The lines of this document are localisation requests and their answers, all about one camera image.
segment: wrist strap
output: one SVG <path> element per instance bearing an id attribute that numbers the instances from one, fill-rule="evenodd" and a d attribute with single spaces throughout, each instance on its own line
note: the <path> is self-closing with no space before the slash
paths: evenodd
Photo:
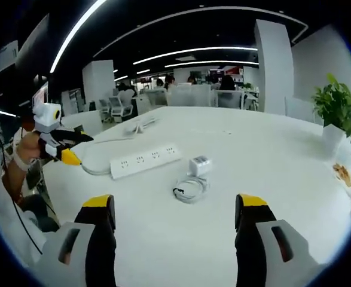
<path id="1" fill-rule="evenodd" d="M 17 151 L 13 153 L 13 160 L 22 171 L 24 172 L 28 171 L 28 164 L 24 163 L 24 161 L 18 155 Z"/>

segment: white charger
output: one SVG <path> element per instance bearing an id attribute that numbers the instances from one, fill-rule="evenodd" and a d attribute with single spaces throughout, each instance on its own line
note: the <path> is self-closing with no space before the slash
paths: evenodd
<path id="1" fill-rule="evenodd" d="M 205 175 L 207 172 L 210 172 L 212 170 L 212 162 L 204 155 L 200 155 L 198 157 L 190 159 L 189 169 L 191 176 L 199 177 L 201 175 Z"/>
<path id="2" fill-rule="evenodd" d="M 206 174 L 212 170 L 212 162 L 201 155 L 190 159 L 189 172 L 178 180 L 173 189 L 174 196 L 184 203 L 194 203 L 207 191 L 209 183 Z"/>

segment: hand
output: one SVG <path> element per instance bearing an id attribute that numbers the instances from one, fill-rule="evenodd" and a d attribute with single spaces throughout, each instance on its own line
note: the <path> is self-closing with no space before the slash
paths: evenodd
<path id="1" fill-rule="evenodd" d="M 37 133 L 27 133 L 17 147 L 17 154 L 23 162 L 29 164 L 33 158 L 38 158 L 40 151 L 38 145 L 39 135 Z"/>

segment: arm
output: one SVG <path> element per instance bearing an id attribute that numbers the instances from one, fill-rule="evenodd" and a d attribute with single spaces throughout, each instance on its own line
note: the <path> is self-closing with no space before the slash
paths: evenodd
<path id="1" fill-rule="evenodd" d="M 29 164 L 33 158 L 39 157 L 38 139 L 38 134 L 28 133 L 20 141 L 15 152 L 24 163 Z M 2 183 L 5 189 L 15 202 L 18 202 L 20 199 L 21 187 L 25 176 L 26 172 L 19 168 L 16 162 L 12 160 L 8 165 L 6 173 L 2 177 Z"/>

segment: green plant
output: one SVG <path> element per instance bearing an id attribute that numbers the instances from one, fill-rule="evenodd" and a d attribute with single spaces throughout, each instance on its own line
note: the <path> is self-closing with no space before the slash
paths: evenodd
<path id="1" fill-rule="evenodd" d="M 245 83 L 243 85 L 243 88 L 252 88 L 252 84 L 251 83 Z"/>
<path id="2" fill-rule="evenodd" d="M 324 127 L 333 124 L 351 138 L 351 92 L 347 85 L 338 83 L 332 74 L 327 74 L 329 84 L 323 89 L 315 87 L 314 111 L 324 120 Z"/>

